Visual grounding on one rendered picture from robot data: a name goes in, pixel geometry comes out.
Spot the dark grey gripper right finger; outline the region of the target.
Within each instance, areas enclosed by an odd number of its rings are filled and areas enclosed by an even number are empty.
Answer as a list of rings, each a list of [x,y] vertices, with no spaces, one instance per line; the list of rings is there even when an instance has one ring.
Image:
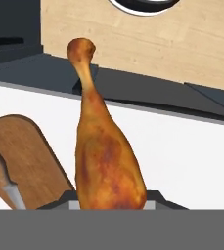
[[[147,202],[144,207],[145,210],[160,210],[160,209],[174,209],[186,210],[179,204],[166,200],[158,190],[147,191]]]

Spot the brown wooden cutting board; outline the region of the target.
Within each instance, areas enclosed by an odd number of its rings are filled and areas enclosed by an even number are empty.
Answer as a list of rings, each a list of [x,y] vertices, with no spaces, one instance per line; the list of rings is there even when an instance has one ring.
[[[23,115],[0,117],[0,163],[18,187],[27,209],[37,209],[74,191],[64,168],[40,128]],[[0,197],[11,208],[15,204],[0,184]]]

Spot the black and white round plate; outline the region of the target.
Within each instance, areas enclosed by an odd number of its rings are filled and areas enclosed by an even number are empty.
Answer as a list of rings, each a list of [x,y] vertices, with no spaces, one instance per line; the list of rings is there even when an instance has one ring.
[[[109,0],[122,12],[139,17],[151,17],[175,6],[180,0]]]

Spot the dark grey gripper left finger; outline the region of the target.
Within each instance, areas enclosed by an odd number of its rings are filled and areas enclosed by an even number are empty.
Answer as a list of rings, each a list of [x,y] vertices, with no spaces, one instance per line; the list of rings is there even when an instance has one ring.
[[[75,190],[65,191],[58,200],[41,206],[41,209],[79,210],[80,205],[77,199],[76,191]]]

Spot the dark grey open drawer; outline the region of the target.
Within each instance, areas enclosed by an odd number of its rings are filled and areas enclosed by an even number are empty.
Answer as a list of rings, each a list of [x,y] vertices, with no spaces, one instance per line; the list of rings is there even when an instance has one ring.
[[[94,64],[91,72],[96,88],[107,101],[224,121],[224,105],[188,84]],[[80,80],[70,62],[49,54],[0,62],[0,85],[60,97],[81,95]]]

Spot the roasted chicken drumstick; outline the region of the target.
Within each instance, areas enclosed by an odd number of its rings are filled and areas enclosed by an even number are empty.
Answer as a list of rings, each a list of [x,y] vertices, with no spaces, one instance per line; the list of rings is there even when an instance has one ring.
[[[95,45],[75,38],[67,57],[82,87],[75,149],[76,193],[82,209],[142,209],[147,189],[139,163],[122,131],[112,120],[90,70]]]

